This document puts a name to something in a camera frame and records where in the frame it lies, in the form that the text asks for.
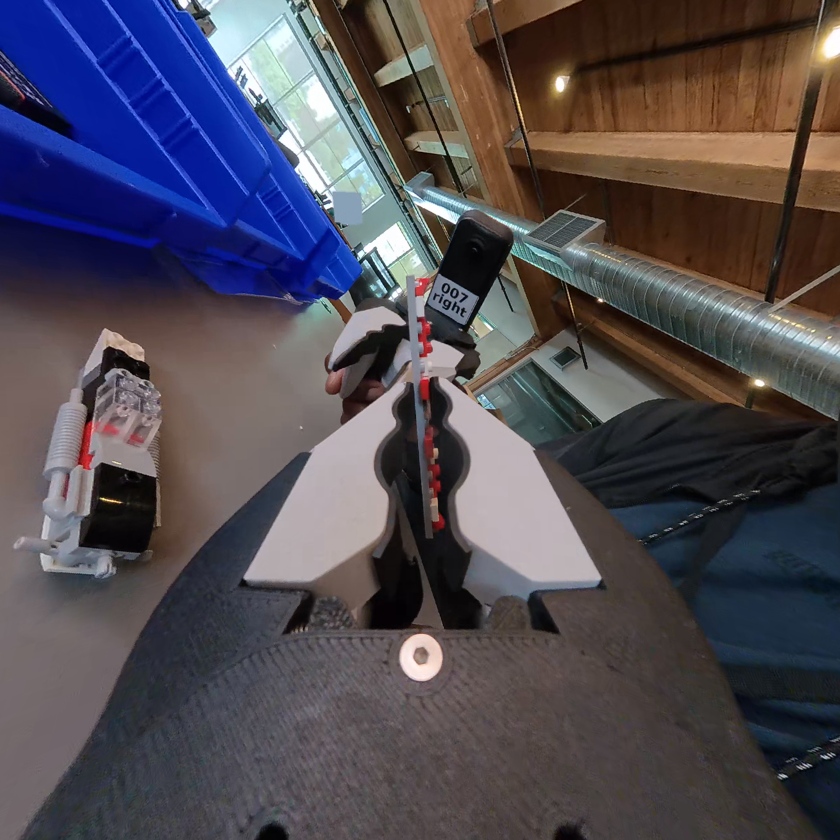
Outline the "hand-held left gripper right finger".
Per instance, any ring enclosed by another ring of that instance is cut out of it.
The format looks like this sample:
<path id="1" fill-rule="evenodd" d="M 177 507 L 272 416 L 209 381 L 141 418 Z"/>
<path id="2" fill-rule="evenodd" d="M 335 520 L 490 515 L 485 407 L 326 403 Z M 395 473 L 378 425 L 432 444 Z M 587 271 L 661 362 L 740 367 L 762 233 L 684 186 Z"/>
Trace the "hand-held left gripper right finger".
<path id="1" fill-rule="evenodd" d="M 469 556 L 466 591 L 488 615 L 506 596 L 597 588 L 602 575 L 535 448 L 450 381 L 432 384 L 440 431 L 461 456 L 444 517 Z"/>

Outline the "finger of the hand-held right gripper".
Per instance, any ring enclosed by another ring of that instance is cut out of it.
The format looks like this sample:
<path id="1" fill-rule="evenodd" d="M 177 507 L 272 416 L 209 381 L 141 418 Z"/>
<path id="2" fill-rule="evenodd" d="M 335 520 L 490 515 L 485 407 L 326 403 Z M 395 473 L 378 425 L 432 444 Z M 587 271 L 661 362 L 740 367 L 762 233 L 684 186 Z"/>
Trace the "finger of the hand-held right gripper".
<path id="1" fill-rule="evenodd" d="M 457 375 L 464 375 L 468 371 L 468 355 L 453 346 L 440 341 L 432 342 L 433 351 L 429 355 L 430 375 L 439 375 L 450 381 Z M 393 360 L 387 369 L 387 388 L 398 382 L 403 376 L 403 370 L 412 364 L 410 343 L 400 342 Z"/>
<path id="2" fill-rule="evenodd" d="M 399 312 L 391 308 L 360 308 L 333 345 L 329 370 L 340 375 L 341 389 L 355 389 L 366 378 L 378 382 L 407 338 L 406 319 Z"/>

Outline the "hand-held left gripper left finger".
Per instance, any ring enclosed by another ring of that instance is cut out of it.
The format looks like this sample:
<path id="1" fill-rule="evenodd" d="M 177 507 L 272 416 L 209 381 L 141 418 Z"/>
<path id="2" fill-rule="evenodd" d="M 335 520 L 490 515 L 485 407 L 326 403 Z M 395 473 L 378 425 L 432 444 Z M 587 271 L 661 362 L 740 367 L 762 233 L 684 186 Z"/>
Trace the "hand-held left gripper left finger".
<path id="1" fill-rule="evenodd" d="M 392 530 L 382 450 L 411 395 L 394 385 L 316 445 L 244 574 L 263 589 L 336 596 L 351 610 L 380 588 L 373 553 Z"/>

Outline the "grey red toy brick plate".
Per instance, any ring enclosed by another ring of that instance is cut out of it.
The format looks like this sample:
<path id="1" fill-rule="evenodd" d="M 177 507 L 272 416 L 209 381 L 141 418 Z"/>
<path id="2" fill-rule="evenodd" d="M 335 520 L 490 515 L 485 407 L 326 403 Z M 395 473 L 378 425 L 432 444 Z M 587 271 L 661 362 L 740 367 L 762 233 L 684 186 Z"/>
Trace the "grey red toy brick plate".
<path id="1" fill-rule="evenodd" d="M 438 505 L 440 468 L 435 428 L 432 425 L 432 344 L 429 340 L 430 326 L 424 316 L 426 287 L 426 278 L 417 279 L 414 276 L 406 278 L 408 342 L 412 364 L 423 529 L 425 539 L 432 539 L 436 533 L 445 528 L 445 521 L 441 517 Z"/>

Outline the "person's right hand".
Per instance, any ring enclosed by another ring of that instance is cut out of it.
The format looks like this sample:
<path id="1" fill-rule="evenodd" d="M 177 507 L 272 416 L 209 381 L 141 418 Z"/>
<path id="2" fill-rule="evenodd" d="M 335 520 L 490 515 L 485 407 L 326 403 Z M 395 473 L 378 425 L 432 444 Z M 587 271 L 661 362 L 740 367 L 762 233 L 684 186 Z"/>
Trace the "person's right hand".
<path id="1" fill-rule="evenodd" d="M 332 371 L 329 365 L 329 356 L 324 359 L 324 369 L 327 372 L 324 390 L 330 396 L 339 396 L 343 387 L 343 376 L 349 369 Z M 366 407 L 374 403 L 385 393 L 385 387 L 381 381 L 363 379 L 355 389 L 342 398 L 342 414 L 340 424 L 345 425 L 351 419 L 358 416 Z"/>

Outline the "large paned window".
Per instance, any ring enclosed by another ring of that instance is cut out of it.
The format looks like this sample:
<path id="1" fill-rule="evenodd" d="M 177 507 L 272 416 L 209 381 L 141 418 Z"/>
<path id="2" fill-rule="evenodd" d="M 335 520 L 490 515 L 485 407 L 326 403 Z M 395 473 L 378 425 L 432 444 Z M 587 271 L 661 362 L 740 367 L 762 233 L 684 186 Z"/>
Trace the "large paned window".
<path id="1" fill-rule="evenodd" d="M 298 156 L 302 179 L 328 209 L 335 195 L 359 197 L 360 223 L 340 226 L 350 246 L 379 257 L 401 287 L 426 274 L 428 249 L 399 175 L 308 4 L 220 2 L 213 21 L 211 45 L 244 93 L 285 125 L 280 142 Z"/>

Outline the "black white toy brick vehicle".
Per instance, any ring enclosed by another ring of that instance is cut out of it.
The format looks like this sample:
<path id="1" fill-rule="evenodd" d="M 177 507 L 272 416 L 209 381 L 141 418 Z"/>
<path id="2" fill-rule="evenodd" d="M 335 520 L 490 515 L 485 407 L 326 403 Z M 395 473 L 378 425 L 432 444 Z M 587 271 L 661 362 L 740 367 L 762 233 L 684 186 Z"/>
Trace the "black white toy brick vehicle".
<path id="1" fill-rule="evenodd" d="M 162 419 L 144 348 L 103 329 L 56 415 L 40 534 L 14 550 L 45 572 L 98 580 L 119 561 L 147 560 L 161 524 Z"/>

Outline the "person's torso in blue hoodie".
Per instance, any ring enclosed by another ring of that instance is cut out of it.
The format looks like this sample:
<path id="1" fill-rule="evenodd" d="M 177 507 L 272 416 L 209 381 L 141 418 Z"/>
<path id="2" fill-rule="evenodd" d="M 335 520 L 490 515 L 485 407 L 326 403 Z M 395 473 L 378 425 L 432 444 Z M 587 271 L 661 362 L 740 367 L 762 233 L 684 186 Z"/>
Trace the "person's torso in blue hoodie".
<path id="1" fill-rule="evenodd" d="M 672 497 L 612 515 L 636 538 L 686 519 L 705 502 Z M 700 545 L 704 522 L 647 550 L 676 586 Z M 692 610 L 721 665 L 790 667 L 838 674 L 837 483 L 791 500 L 753 500 L 708 565 Z M 838 737 L 838 705 L 739 698 L 753 739 L 774 769 Z M 784 786 L 823 838 L 839 838 L 838 758 Z"/>

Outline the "black steel pole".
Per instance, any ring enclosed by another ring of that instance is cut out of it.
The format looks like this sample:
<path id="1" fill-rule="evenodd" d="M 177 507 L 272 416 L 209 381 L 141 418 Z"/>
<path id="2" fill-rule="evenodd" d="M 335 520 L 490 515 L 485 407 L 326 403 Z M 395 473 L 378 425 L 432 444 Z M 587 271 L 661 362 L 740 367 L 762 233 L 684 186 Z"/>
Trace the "black steel pole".
<path id="1" fill-rule="evenodd" d="M 817 11 L 814 34 L 808 52 L 807 73 L 802 93 L 801 107 L 794 132 L 794 142 L 791 153 L 783 201 L 780 209 L 780 220 L 770 260 L 769 274 L 765 283 L 763 299 L 767 303 L 774 303 L 781 278 L 781 271 L 789 242 L 792 219 L 796 200 L 799 195 L 804 171 L 805 157 L 812 135 L 816 105 L 820 96 L 825 75 L 824 60 L 817 57 L 817 52 L 824 35 L 826 25 L 832 16 L 836 1 L 821 1 Z"/>

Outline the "duct vent grille box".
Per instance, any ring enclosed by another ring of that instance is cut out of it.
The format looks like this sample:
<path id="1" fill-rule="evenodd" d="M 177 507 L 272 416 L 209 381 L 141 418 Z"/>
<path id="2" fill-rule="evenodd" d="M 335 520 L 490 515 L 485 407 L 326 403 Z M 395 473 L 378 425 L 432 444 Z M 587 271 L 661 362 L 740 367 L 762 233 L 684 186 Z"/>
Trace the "duct vent grille box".
<path id="1" fill-rule="evenodd" d="M 603 245 L 606 221 L 570 211 L 558 211 L 522 238 L 530 249 L 559 257 L 571 247 Z"/>

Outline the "silver metal air duct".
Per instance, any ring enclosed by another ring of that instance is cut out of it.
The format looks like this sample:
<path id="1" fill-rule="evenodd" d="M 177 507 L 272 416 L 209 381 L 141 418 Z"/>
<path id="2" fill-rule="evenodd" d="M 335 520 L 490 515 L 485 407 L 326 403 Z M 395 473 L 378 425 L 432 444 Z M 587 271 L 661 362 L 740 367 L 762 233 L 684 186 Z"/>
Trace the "silver metal air duct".
<path id="1" fill-rule="evenodd" d="M 531 266 L 739 373 L 763 379 L 771 389 L 822 415 L 838 418 L 837 325 L 604 243 L 573 246 L 559 257 L 530 249 L 522 238 L 543 221 L 437 187 L 428 172 L 404 188 L 416 207 L 451 223 L 472 210 L 489 215 L 510 228 L 512 254 Z"/>

